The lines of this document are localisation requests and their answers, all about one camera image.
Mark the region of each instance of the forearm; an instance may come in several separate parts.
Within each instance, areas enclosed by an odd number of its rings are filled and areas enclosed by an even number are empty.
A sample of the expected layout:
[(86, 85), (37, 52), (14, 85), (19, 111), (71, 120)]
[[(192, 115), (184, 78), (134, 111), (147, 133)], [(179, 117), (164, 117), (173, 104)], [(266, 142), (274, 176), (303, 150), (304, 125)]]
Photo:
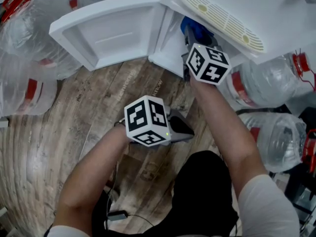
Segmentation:
[(252, 177), (266, 173), (257, 145), (216, 87), (195, 80), (191, 85), (238, 195)]
[(72, 171), (60, 195), (59, 207), (92, 211), (128, 143), (123, 126), (109, 131)]

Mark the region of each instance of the black cable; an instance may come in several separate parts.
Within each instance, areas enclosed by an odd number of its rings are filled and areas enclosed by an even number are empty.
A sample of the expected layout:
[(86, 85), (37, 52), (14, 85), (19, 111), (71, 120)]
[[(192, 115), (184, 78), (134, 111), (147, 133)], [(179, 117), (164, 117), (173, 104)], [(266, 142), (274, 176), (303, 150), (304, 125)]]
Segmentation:
[(142, 216), (139, 216), (139, 215), (136, 215), (136, 214), (129, 214), (128, 216), (136, 216), (136, 217), (139, 217), (139, 218), (141, 218), (141, 219), (143, 219), (143, 220), (146, 220), (149, 224), (151, 224), (152, 226), (154, 226), (149, 220), (145, 219), (145, 218), (142, 217)]
[(108, 195), (108, 201), (107, 201), (106, 218), (105, 218), (105, 229), (106, 229), (107, 231), (109, 230), (108, 215), (109, 215), (110, 194), (111, 194), (111, 191), (114, 189), (115, 182), (116, 182), (116, 180), (117, 180), (117, 172), (118, 172), (118, 163), (115, 165), (114, 172), (113, 172), (113, 186), (110, 188), (109, 192), (107, 193), (107, 195)]

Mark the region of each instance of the wood grain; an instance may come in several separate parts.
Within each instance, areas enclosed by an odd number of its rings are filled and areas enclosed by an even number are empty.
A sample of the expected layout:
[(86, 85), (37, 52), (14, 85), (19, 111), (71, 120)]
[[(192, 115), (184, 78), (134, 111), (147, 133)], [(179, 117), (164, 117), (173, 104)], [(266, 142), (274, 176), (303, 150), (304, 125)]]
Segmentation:
[[(143, 95), (156, 95), (179, 110), (196, 136), (190, 142), (148, 149), (131, 145), (123, 155), (113, 209), (159, 223), (171, 209), (175, 177), (187, 158), (215, 145), (190, 85), (147, 59), (94, 72), (81, 69), (63, 81), (53, 107), (44, 115), (12, 116), (0, 129), (0, 223), (16, 236), (40, 237), (54, 220), (60, 191), (72, 169), (123, 117), (124, 107)], [(129, 217), (110, 224), (122, 233), (142, 233), (148, 223)]]

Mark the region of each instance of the clear plastic bottle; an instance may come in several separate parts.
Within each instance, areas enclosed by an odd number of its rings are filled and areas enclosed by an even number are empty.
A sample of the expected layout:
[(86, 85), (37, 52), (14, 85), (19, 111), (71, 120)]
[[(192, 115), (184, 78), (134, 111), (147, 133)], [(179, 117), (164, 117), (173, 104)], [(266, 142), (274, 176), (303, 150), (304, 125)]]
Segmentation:
[(31, 76), (37, 63), (0, 52), (0, 117), (41, 115), (54, 103), (57, 80)]
[(30, 0), (3, 24), (0, 48), (38, 63), (43, 80), (70, 77), (82, 65), (49, 35), (51, 23), (70, 12), (69, 0)]
[(257, 142), (268, 171), (277, 173), (301, 163), (306, 124), (291, 114), (247, 113), (239, 116)]
[(260, 65), (249, 61), (234, 68), (219, 90), (235, 110), (276, 108), (296, 94), (302, 85), (299, 74), (307, 70), (305, 53), (286, 54)]

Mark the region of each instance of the vent grille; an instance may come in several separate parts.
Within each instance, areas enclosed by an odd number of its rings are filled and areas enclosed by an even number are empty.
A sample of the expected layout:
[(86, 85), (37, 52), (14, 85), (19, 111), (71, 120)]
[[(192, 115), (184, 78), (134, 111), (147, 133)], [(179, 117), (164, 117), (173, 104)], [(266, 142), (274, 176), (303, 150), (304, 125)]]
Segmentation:
[(266, 50), (261, 39), (218, 4), (210, 0), (181, 0), (187, 7), (248, 49), (260, 53)]

